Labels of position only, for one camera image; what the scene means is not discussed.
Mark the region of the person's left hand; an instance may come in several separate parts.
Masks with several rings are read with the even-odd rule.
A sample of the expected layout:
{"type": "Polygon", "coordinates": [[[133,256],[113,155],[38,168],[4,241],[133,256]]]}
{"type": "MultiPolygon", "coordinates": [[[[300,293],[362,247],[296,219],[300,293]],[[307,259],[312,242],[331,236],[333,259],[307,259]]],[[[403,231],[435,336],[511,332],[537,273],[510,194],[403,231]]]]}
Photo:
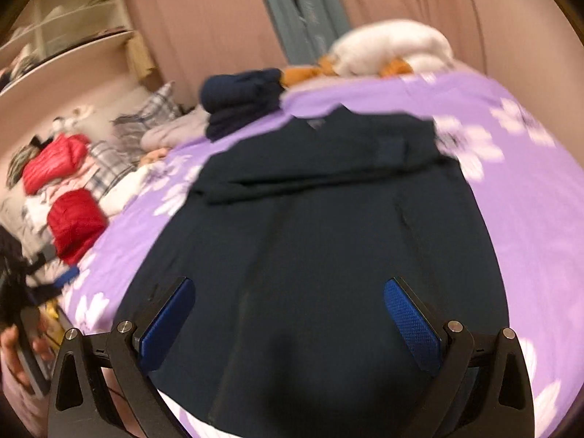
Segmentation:
{"type": "MultiPolygon", "coordinates": [[[[39,314],[39,323],[36,327],[36,337],[30,341],[30,347],[35,354],[41,356],[45,363],[53,361],[53,349],[50,342],[47,341],[46,332],[49,324],[46,322],[46,316],[41,312],[39,314]]],[[[24,348],[21,344],[19,329],[16,325],[5,327],[1,332],[1,354],[5,364],[27,392],[34,392],[31,383],[31,375],[26,369],[26,362],[22,362],[24,348]]]]}

